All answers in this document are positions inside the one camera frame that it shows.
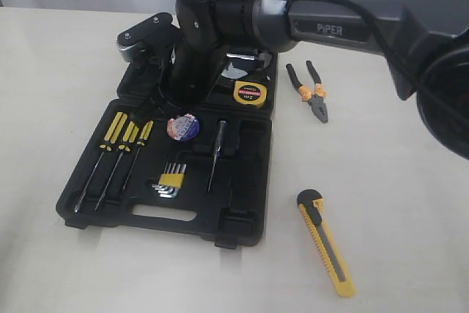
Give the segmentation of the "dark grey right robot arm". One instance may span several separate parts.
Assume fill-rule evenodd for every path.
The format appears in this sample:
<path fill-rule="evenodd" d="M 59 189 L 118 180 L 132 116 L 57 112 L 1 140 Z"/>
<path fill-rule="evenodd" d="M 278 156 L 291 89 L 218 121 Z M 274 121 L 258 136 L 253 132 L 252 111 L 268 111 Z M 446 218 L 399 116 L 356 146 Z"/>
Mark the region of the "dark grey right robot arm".
<path fill-rule="evenodd" d="M 397 96 L 415 97 L 431 135 L 468 156 L 468 0 L 176 0 L 179 36 L 135 113 L 203 104 L 232 48 L 300 42 L 382 56 Z"/>

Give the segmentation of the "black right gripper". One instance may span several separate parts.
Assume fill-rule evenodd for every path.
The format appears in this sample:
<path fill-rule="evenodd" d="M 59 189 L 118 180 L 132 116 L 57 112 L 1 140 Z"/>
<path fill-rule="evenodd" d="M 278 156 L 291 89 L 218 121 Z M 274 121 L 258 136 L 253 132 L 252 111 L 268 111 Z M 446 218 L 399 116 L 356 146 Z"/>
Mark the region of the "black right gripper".
<path fill-rule="evenodd" d="M 190 114 L 189 108 L 197 107 L 207 99 L 227 66 L 227 45 L 209 49 L 194 48 L 179 43 L 174 49 L 174 60 L 163 69 L 149 98 L 131 112 L 135 125 L 145 125 L 148 116 L 160 108 L 167 119 Z"/>

